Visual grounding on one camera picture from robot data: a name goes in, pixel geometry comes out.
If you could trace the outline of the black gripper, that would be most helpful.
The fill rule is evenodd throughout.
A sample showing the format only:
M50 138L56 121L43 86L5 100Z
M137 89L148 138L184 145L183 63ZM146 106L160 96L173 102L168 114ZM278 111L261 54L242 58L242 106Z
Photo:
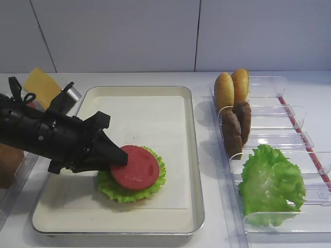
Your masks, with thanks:
M36 119L40 155L51 159L48 172L66 168L74 173L108 171L109 166L126 166L128 155L104 133L110 116L97 112L86 120L46 111Z

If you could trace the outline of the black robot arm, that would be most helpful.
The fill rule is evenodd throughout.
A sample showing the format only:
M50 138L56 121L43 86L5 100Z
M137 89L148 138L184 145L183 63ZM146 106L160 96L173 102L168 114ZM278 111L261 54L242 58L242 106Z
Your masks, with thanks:
M127 165L128 155L104 133L109 123L103 112L82 120L1 95L1 143L50 159L53 174L63 168L80 173Z

